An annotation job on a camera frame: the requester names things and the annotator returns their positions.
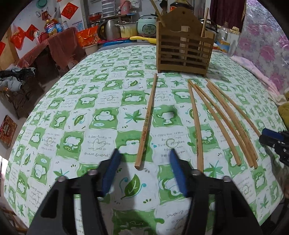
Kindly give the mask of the olive green cushion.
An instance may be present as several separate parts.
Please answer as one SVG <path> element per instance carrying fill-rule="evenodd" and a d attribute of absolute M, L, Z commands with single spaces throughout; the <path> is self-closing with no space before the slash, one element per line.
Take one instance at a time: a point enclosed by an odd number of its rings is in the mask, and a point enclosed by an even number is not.
<path fill-rule="evenodd" d="M 285 93 L 285 103 L 278 107 L 279 115 L 281 116 L 285 126 L 289 129 L 289 101 L 288 101 L 288 91 Z"/>

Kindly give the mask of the pink floral quilt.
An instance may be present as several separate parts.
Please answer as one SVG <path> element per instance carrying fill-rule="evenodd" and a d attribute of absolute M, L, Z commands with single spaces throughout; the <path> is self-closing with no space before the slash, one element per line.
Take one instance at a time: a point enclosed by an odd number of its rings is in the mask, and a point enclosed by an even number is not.
<path fill-rule="evenodd" d="M 277 105 L 288 101 L 288 39 L 258 1 L 246 2 L 242 32 L 231 59 L 254 74 Z"/>

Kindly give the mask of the red patterned box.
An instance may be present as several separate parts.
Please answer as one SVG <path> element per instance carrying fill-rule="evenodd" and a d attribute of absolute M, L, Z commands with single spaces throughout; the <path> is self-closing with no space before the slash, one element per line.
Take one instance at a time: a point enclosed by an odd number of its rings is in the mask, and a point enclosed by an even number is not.
<path fill-rule="evenodd" d="M 16 131 L 17 124 L 13 119 L 6 115 L 1 124 L 1 141 L 8 147 L 11 146 L 11 142 Z"/>

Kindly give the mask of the clear plastic bottle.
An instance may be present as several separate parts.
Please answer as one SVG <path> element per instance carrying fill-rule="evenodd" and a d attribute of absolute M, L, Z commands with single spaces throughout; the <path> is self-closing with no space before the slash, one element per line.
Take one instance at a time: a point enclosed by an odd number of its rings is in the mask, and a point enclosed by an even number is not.
<path fill-rule="evenodd" d="M 231 31 L 227 22 L 219 29 L 216 44 L 218 49 L 224 53 L 228 53 L 231 45 Z"/>

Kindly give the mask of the green white patterned tablecloth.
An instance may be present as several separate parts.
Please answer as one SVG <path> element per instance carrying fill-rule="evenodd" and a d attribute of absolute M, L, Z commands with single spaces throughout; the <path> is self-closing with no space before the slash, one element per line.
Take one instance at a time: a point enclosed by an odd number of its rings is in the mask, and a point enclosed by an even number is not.
<path fill-rule="evenodd" d="M 123 158 L 100 200 L 110 234 L 181 234 L 190 200 L 169 163 L 197 166 L 193 107 L 200 123 L 204 174 L 229 176 L 259 223 L 283 198 L 288 169 L 258 140 L 285 129 L 262 83 L 221 53 L 205 77 L 156 70 L 155 46 L 89 55 L 46 92 L 23 124 L 6 168 L 4 197 L 30 225 L 57 178 L 75 178 L 110 157 Z"/>

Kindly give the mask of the wooden slatted utensil holder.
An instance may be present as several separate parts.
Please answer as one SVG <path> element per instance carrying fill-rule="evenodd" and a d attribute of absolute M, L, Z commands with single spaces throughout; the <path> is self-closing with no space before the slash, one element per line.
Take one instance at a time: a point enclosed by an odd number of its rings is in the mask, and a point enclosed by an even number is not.
<path fill-rule="evenodd" d="M 158 72 L 177 71 L 205 76 L 210 63 L 215 34 L 193 12 L 178 7 L 161 16 L 156 31 Z"/>

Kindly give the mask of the pile of dark clothes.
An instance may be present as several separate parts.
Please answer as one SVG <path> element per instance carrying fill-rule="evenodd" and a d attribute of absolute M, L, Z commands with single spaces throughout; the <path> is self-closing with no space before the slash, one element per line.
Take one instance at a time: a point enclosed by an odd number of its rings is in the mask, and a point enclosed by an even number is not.
<path fill-rule="evenodd" d="M 35 76 L 35 72 L 34 67 L 1 70 L 1 89 L 8 88 L 11 92 L 19 92 L 28 79 Z"/>

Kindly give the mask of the chopstick in holder right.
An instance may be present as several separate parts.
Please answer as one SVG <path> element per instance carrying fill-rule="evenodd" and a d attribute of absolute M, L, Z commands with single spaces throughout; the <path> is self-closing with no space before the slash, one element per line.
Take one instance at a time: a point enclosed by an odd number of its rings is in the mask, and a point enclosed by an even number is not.
<path fill-rule="evenodd" d="M 203 21 L 203 26 L 202 26 L 202 31 L 201 31 L 201 37 L 204 37 L 204 35 L 205 35 L 206 22 L 207 22 L 208 14 L 209 14 L 209 8 L 207 7 L 206 11 L 205 11 L 205 15 L 204 15 L 204 21 Z"/>

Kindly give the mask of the chopstick in holder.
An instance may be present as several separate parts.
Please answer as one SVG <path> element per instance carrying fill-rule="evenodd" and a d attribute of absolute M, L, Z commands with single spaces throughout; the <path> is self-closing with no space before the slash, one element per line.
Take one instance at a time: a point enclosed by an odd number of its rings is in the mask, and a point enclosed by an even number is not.
<path fill-rule="evenodd" d="M 201 31 L 201 37 L 204 37 L 204 35 L 205 35 L 206 22 L 207 22 L 208 14 L 209 14 L 209 8 L 207 7 L 206 11 L 205 11 L 205 15 L 204 15 L 204 21 L 203 21 L 203 26 L 202 26 L 202 31 Z"/>
<path fill-rule="evenodd" d="M 165 22 L 164 22 L 164 20 L 163 20 L 163 18 L 162 18 L 161 13 L 160 13 L 159 10 L 158 10 L 156 4 L 155 4 L 155 2 L 154 2 L 153 0 L 150 0 L 150 2 L 151 2 L 151 4 L 152 4 L 153 8 L 155 9 L 155 12 L 157 13 L 157 16 L 159 17 L 159 20 L 160 20 L 162 26 L 165 27 L 165 26 L 166 26 L 166 25 L 165 25 Z"/>

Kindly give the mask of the yellow plastic utensil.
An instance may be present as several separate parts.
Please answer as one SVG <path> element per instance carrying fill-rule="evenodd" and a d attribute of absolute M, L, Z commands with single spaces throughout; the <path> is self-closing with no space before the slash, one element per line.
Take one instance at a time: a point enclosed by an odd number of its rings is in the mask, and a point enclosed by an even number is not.
<path fill-rule="evenodd" d="M 142 37 L 142 36 L 132 36 L 129 38 L 130 40 L 142 40 L 142 41 L 147 41 L 151 44 L 157 44 L 157 39 L 156 38 L 148 38 L 148 37 Z"/>

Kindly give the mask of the dark red cloth covered table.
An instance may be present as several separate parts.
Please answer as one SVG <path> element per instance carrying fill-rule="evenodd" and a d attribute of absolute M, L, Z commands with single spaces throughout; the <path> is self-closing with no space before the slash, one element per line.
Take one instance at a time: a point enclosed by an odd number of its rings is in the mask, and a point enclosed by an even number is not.
<path fill-rule="evenodd" d="M 84 49 L 77 43 L 76 29 L 68 28 L 35 46 L 17 63 L 19 68 L 34 67 L 40 80 L 59 75 L 57 68 L 65 69 L 72 61 L 85 57 Z"/>

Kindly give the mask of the chopstick in holder left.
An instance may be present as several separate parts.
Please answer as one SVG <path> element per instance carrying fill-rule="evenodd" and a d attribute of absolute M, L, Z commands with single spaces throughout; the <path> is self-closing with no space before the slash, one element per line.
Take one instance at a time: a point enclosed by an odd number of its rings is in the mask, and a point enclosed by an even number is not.
<path fill-rule="evenodd" d="M 161 13 L 160 13 L 159 10 L 158 10 L 156 4 L 155 4 L 155 2 L 154 2 L 153 0 L 150 0 L 150 2 L 151 2 L 151 4 L 152 4 L 153 8 L 155 9 L 155 12 L 157 13 L 157 16 L 159 17 L 159 20 L 160 20 L 162 26 L 165 27 L 165 26 L 166 26 L 166 25 L 165 25 L 165 22 L 164 22 L 164 20 L 163 20 L 163 18 L 162 18 Z"/>

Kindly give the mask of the light green rice cooker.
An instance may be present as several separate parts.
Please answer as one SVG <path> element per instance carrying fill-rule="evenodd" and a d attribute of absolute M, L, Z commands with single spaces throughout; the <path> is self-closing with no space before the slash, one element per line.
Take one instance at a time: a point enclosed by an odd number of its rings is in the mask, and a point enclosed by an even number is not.
<path fill-rule="evenodd" d="M 156 21 L 157 16 L 153 14 L 140 16 L 137 23 L 138 34 L 143 37 L 155 37 Z"/>

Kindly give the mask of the cream cooking pot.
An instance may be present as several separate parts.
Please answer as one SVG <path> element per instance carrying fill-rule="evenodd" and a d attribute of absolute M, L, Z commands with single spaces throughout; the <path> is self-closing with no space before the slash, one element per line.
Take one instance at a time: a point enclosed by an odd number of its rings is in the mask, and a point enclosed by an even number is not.
<path fill-rule="evenodd" d="M 120 35 L 122 38 L 130 38 L 138 35 L 137 22 L 115 24 L 115 26 L 120 28 Z"/>

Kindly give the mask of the cooking oil bottle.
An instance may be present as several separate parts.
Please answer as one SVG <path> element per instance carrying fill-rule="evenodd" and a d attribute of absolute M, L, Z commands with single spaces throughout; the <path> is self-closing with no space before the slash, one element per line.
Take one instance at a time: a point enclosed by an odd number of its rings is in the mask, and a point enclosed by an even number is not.
<path fill-rule="evenodd" d="M 44 29 L 47 32 L 49 37 L 57 34 L 56 24 L 53 20 L 50 20 L 50 19 L 46 20 Z"/>

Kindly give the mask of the stainless steel kettle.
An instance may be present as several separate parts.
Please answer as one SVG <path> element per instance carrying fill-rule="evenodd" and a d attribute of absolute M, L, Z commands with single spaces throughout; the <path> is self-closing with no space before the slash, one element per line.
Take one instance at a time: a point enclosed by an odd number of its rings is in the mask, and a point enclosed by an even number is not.
<path fill-rule="evenodd" d="M 117 19 L 109 19 L 98 26 L 98 37 L 103 41 L 111 41 L 121 37 Z"/>

